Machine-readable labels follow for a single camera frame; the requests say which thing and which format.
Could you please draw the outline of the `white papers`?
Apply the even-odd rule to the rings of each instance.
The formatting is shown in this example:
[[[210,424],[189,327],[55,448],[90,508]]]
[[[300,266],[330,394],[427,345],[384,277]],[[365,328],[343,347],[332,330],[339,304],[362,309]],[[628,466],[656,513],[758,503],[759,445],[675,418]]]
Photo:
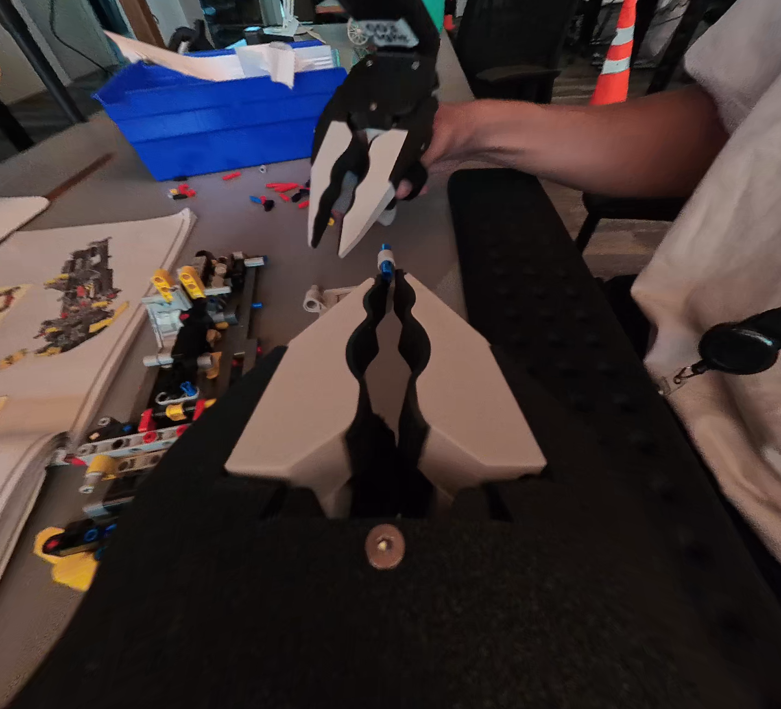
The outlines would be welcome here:
[[[144,61],[203,81],[269,78],[292,89],[297,74],[337,68],[334,51],[322,43],[270,42],[231,50],[175,53],[111,31],[105,35],[132,63]]]

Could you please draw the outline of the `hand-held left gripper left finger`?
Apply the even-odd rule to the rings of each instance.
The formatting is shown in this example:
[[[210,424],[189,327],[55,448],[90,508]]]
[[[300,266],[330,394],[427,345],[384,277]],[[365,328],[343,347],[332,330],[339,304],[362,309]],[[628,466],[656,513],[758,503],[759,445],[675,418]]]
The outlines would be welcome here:
[[[378,319],[366,301],[387,283],[376,275],[355,286],[284,348],[224,468],[229,475],[309,489],[326,516],[350,507],[353,471],[347,432],[356,420],[363,377],[348,362],[348,343],[365,321],[376,341]]]

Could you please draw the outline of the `person's right forearm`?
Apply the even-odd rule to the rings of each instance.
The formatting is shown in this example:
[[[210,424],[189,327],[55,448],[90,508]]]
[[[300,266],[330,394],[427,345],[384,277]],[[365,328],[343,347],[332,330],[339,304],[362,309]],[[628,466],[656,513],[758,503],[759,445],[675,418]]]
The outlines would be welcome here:
[[[689,196],[729,138],[695,85],[606,106],[483,100],[476,108],[478,149],[496,164],[603,196]]]

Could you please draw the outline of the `black badge reel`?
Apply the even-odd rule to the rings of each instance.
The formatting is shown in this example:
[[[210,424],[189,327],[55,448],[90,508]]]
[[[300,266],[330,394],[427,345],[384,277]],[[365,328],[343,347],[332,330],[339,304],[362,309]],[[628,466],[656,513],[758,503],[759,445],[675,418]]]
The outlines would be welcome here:
[[[706,372],[753,375],[767,371],[779,360],[780,308],[714,325],[701,336],[697,352],[696,362],[672,377],[674,386]]]

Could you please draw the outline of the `person's right hand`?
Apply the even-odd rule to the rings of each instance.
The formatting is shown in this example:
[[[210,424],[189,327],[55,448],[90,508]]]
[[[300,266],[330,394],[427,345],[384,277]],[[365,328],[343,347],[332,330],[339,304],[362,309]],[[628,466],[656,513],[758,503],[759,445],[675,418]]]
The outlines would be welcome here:
[[[425,170],[422,194],[432,177],[463,164],[488,163],[486,134],[495,105],[491,100],[441,104],[435,114],[433,133],[421,157]]]

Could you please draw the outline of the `black mesh office chair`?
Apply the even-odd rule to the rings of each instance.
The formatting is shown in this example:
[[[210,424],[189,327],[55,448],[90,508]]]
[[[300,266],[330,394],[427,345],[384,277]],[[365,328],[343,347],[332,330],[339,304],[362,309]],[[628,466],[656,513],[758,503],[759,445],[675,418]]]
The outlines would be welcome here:
[[[454,43],[476,99],[550,103],[580,0],[466,0]]]

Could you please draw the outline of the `pile of red blue pins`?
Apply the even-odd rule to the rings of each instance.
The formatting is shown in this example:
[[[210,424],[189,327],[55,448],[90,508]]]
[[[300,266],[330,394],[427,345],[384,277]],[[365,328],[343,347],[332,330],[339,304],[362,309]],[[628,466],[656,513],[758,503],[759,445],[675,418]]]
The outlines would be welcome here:
[[[171,202],[194,201],[214,193],[218,199],[233,197],[243,204],[262,208],[266,213],[275,206],[292,205],[306,208],[309,198],[308,181],[272,179],[267,167],[233,169],[215,175],[180,177],[163,189]]]

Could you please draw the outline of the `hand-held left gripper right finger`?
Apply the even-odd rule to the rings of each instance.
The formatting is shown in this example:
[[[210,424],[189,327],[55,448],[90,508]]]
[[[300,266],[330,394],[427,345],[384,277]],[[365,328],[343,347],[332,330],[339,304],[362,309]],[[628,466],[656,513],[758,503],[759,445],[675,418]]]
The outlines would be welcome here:
[[[540,476],[547,460],[491,344],[399,269],[394,310],[409,376],[397,426],[393,514],[422,519],[464,490]]]

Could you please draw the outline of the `lego car chassis model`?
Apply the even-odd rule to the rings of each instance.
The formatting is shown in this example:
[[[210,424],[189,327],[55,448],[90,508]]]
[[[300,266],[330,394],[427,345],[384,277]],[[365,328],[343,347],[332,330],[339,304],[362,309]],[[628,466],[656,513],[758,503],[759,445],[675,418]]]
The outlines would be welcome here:
[[[135,419],[109,415],[80,445],[59,450],[54,466],[83,471],[83,515],[34,539],[34,555],[54,584],[78,593],[92,584],[120,515],[174,444],[262,355],[252,331],[262,309],[260,273],[268,256],[214,256],[200,250],[176,275],[159,269],[143,299],[157,343],[143,359],[153,373]]]

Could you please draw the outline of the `blue plastic bin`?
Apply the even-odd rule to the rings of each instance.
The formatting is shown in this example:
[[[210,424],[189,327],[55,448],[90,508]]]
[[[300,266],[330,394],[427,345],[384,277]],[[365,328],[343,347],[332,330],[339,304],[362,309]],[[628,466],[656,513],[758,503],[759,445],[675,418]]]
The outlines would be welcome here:
[[[152,63],[131,63],[93,98],[151,176],[168,181],[308,159],[327,102],[347,77],[329,45],[325,67],[297,71],[292,88],[268,76],[210,81]]]

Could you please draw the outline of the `grey lego panel piece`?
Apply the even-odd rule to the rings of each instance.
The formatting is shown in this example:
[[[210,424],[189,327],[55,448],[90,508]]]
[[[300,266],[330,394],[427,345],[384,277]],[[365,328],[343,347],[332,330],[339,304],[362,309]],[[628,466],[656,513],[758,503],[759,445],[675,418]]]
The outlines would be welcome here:
[[[346,299],[362,286],[348,286],[334,289],[322,289],[317,284],[312,285],[305,294],[303,308],[307,313],[323,315],[332,310],[337,304]]]

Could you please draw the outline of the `open lego instruction booklet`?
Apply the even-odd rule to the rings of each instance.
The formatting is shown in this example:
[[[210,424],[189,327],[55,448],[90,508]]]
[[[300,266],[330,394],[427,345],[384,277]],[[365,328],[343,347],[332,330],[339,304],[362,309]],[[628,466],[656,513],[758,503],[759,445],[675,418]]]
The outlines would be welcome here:
[[[15,232],[2,243],[1,572],[54,455],[103,403],[196,215]]]

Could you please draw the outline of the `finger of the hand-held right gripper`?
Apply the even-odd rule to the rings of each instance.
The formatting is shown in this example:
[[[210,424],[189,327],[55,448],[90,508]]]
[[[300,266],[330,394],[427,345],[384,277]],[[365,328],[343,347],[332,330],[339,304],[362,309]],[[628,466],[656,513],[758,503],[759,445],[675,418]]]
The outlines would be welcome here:
[[[405,144],[408,131],[369,130],[368,168],[364,177],[348,171],[336,210],[341,214],[338,256],[345,258],[374,225],[389,226],[396,217],[391,172]]]
[[[312,163],[307,215],[307,242],[316,248],[327,229],[335,201],[339,198],[347,173],[358,181],[351,190],[339,237],[339,249],[354,249],[366,233],[370,217],[368,136],[363,129],[354,131],[344,121],[331,121]]]

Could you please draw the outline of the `black perforated chair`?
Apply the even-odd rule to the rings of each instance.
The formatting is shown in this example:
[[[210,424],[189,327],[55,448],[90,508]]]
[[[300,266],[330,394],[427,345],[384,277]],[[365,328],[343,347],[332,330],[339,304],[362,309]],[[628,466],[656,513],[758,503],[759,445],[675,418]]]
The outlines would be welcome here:
[[[456,171],[447,198],[469,320],[598,439],[685,581],[751,579],[779,608],[779,564],[727,503],[540,182]]]

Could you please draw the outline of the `black tripod pole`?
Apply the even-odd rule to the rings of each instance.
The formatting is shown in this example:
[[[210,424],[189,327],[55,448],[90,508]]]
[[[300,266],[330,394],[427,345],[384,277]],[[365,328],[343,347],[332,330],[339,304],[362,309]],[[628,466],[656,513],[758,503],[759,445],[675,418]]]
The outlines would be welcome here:
[[[1,22],[69,121],[87,122],[11,0],[1,0]]]

